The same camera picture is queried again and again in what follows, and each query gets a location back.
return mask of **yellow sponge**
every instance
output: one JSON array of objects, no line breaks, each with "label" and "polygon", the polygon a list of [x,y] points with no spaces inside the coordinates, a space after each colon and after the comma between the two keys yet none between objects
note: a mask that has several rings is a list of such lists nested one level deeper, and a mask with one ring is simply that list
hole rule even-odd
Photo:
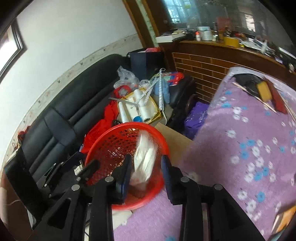
[{"label": "yellow sponge", "polygon": [[261,83],[257,84],[257,89],[262,101],[267,102],[269,100],[272,100],[272,95],[265,81],[262,81]]}]

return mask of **silver rivet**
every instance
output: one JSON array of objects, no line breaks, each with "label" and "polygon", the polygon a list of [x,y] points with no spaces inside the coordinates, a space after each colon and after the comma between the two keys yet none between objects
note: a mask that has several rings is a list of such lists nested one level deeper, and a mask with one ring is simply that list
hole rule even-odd
[{"label": "silver rivet", "polygon": [[189,178],[188,177],[181,177],[181,182],[187,183],[187,182],[189,182]]},{"label": "silver rivet", "polygon": [[105,181],[110,183],[110,182],[113,182],[114,178],[112,176],[108,176],[105,178]]},{"label": "silver rivet", "polygon": [[75,185],[73,185],[73,186],[71,187],[71,189],[72,189],[73,191],[77,191],[79,188],[80,188],[80,186],[79,186],[78,184],[75,184]]},{"label": "silver rivet", "polygon": [[214,188],[217,190],[217,191],[221,191],[223,189],[223,186],[221,184],[216,184],[214,186]]}]

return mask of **sofa backrest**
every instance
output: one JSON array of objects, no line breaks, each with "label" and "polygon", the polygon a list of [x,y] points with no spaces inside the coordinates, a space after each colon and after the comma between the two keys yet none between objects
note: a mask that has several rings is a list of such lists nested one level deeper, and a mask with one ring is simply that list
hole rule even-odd
[{"label": "sofa backrest", "polygon": [[27,168],[37,182],[54,164],[79,149],[85,134],[104,117],[117,69],[129,60],[109,55],[72,80],[33,122],[22,142]]}]

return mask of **picture frame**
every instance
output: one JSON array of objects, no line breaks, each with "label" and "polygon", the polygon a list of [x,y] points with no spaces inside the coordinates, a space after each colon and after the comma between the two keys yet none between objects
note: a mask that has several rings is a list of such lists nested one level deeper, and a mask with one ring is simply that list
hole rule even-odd
[{"label": "picture frame", "polygon": [[24,50],[16,20],[0,39],[0,81]]}]

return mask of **purple bag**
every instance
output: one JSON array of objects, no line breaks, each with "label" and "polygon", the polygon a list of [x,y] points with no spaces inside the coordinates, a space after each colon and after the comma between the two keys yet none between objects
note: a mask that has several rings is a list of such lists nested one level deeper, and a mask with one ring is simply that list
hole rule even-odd
[{"label": "purple bag", "polygon": [[193,140],[198,130],[202,127],[207,117],[207,109],[209,105],[197,102],[192,108],[190,114],[184,121],[184,135]]}]

